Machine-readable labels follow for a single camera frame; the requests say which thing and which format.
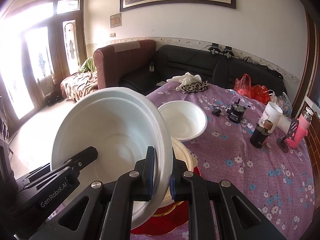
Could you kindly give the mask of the pink knitted bottle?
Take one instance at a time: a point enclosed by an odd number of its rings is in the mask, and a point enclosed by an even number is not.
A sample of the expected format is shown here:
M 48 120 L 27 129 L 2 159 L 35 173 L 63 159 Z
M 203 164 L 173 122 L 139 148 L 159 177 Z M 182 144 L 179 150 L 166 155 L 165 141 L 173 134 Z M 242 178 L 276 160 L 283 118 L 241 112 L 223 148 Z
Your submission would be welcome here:
M 299 125 L 294 139 L 286 139 L 287 144 L 291 148 L 296 148 L 305 136 L 308 135 L 308 128 L 311 125 L 313 111 L 310 107 L 306 106 L 305 110 L 300 114 L 298 121 Z

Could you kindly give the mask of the white cloth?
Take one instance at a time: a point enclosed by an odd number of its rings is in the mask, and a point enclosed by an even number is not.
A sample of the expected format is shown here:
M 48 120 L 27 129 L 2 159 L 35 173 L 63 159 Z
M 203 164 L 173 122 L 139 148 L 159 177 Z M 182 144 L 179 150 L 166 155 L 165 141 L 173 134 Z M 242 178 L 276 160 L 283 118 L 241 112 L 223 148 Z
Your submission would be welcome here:
M 180 85 L 175 88 L 176 91 L 181 91 L 182 86 L 189 85 L 195 82 L 201 82 L 202 79 L 199 74 L 192 75 L 189 72 L 186 72 L 184 75 L 173 76 L 170 79 L 167 79 L 166 82 L 177 82 Z

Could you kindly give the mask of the black phone stand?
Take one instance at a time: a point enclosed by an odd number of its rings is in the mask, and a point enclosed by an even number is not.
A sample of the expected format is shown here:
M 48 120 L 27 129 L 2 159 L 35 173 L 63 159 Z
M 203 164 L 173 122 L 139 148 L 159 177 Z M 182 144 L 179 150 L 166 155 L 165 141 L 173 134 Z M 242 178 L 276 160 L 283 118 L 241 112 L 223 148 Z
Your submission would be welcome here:
M 277 145 L 282 150 L 283 153 L 287 153 L 289 151 L 288 145 L 286 143 L 286 139 L 294 139 L 296 136 L 296 132 L 299 126 L 299 120 L 293 118 L 289 125 L 289 130 L 287 134 L 281 138 L 277 138 Z

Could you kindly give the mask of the black jar with cork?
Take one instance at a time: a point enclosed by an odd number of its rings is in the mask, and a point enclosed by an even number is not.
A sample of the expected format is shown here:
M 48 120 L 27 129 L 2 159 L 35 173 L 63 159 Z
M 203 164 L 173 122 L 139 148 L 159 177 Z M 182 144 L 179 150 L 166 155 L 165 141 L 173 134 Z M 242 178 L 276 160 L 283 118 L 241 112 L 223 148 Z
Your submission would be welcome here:
M 270 120 L 265 120 L 263 125 L 256 125 L 256 128 L 251 135 L 249 141 L 255 148 L 262 148 L 265 140 L 270 135 L 269 131 L 273 127 L 273 123 Z

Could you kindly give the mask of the leopard print cloth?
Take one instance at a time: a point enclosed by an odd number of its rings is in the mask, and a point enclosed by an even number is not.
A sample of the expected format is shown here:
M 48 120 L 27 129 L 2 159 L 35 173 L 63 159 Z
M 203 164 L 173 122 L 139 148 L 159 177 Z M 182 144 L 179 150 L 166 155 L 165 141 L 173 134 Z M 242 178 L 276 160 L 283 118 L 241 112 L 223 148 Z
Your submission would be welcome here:
M 203 81 L 197 81 L 197 82 L 183 85 L 181 87 L 181 91 L 184 94 L 189 94 L 189 93 L 202 92 L 202 91 L 208 90 L 209 88 L 210 88 L 210 85 L 208 83 Z

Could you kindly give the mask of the white foam bowl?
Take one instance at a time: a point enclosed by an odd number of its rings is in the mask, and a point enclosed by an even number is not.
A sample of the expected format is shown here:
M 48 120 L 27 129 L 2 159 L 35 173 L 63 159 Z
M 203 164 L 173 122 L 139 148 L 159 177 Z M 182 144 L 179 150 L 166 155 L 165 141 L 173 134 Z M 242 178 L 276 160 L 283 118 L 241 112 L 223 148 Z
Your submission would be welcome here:
M 172 173 L 171 136 L 158 108 L 142 94 L 123 87 L 85 96 L 60 125 L 52 169 L 89 146 L 96 148 L 98 157 L 80 171 L 80 185 L 63 203 L 69 204 L 93 181 L 109 183 L 132 171 L 152 146 L 156 150 L 152 199 L 134 203 L 131 228 L 145 223 L 163 202 Z
M 181 141 L 189 141 L 199 137 L 207 128 L 207 116 L 196 104 L 175 100 L 158 107 L 170 135 Z

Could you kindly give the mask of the patterned blanket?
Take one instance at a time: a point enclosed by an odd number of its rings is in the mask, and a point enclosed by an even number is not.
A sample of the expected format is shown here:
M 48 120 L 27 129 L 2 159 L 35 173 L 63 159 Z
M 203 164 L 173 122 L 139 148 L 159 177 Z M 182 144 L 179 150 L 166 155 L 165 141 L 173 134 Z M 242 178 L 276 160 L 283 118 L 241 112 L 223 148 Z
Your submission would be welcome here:
M 97 73 L 74 73 L 61 81 L 60 89 L 64 99 L 79 101 L 98 90 Z

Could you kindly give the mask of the black power adapter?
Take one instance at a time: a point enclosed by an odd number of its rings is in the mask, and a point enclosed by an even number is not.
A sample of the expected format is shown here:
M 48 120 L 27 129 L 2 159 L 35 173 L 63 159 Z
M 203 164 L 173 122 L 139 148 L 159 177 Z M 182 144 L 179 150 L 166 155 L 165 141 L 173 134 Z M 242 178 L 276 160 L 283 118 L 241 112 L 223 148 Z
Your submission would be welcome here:
M 212 115 L 219 117 L 221 114 L 221 109 L 214 107 L 214 109 L 212 110 Z

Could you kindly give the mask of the black cylindrical motor device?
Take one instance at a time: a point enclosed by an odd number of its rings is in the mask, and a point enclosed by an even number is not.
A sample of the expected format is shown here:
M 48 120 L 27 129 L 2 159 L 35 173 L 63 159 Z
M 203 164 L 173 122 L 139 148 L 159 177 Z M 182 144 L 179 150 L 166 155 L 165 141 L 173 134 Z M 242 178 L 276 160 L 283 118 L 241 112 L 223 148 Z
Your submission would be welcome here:
M 231 103 L 230 108 L 226 111 L 228 114 L 228 119 L 235 124 L 239 124 L 246 109 L 247 107 L 245 106 L 240 106 L 237 103 Z

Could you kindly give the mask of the wooden glass door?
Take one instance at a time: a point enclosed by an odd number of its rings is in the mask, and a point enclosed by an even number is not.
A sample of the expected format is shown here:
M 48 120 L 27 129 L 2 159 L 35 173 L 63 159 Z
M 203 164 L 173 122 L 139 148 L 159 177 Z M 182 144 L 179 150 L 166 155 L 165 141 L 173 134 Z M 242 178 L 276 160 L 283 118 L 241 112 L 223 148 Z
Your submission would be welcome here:
M 38 0 L 1 18 L 1 95 L 20 125 L 86 58 L 84 0 Z

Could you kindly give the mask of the beige ribbed plastic bowl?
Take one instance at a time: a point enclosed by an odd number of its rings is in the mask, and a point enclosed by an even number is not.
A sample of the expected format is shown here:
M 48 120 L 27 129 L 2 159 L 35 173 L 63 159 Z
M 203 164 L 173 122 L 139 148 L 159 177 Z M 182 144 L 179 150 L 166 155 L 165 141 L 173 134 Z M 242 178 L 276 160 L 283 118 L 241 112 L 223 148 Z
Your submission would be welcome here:
M 174 154 L 176 159 L 184 161 L 187 169 L 189 171 L 193 171 L 194 168 L 198 165 L 197 159 L 189 152 L 189 150 L 176 138 L 171 138 L 172 147 L 174 150 Z M 159 207 L 165 207 L 172 204 L 174 201 L 172 200 L 170 194 L 170 188 L 168 188 L 165 197 Z

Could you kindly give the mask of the black leather sofa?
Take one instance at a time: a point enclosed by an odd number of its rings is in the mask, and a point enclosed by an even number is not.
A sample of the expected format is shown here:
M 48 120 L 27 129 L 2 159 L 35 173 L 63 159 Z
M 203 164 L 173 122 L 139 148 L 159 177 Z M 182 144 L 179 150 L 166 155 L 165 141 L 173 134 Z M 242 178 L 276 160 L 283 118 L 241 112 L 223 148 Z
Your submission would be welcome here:
M 131 71 L 119 80 L 127 87 L 143 95 L 157 89 L 157 84 L 174 76 L 199 74 L 202 81 L 221 88 L 232 89 L 236 79 L 244 74 L 251 78 L 251 85 L 265 86 L 277 96 L 286 93 L 283 76 L 267 66 L 248 63 L 235 57 L 212 55 L 208 49 L 196 50 L 179 46 L 164 45 L 152 57 L 146 67 Z

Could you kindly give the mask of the white plastic tub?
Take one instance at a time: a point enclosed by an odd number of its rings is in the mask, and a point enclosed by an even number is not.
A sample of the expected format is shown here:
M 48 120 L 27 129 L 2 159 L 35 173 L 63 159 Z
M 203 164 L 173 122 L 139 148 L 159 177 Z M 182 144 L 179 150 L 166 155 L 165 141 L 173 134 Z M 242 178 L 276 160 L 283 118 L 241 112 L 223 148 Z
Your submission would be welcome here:
M 268 102 L 266 105 L 258 124 L 263 127 L 266 120 L 272 122 L 272 127 L 269 130 L 269 133 L 272 133 L 276 128 L 281 116 L 283 114 L 283 110 L 274 102 Z

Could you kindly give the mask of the red plastic bag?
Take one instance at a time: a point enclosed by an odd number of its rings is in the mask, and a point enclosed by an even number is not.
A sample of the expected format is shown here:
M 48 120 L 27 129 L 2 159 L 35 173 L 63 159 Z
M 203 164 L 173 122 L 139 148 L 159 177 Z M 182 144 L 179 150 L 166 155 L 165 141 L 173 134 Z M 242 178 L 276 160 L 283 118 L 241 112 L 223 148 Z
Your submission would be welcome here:
M 262 85 L 252 86 L 248 74 L 244 74 L 241 79 L 236 79 L 233 89 L 240 95 L 257 100 L 265 105 L 271 100 L 267 87 Z

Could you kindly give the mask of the clear glass globe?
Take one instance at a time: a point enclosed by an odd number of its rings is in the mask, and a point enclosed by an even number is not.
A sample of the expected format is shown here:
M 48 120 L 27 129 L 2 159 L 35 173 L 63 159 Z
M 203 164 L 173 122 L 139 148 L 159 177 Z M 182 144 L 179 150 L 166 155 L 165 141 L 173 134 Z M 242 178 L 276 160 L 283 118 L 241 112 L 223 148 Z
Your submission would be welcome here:
M 232 97 L 231 103 L 237 103 L 240 106 L 245 106 L 245 107 L 249 107 L 249 105 L 251 104 L 249 99 L 247 97 L 243 97 L 243 96 Z

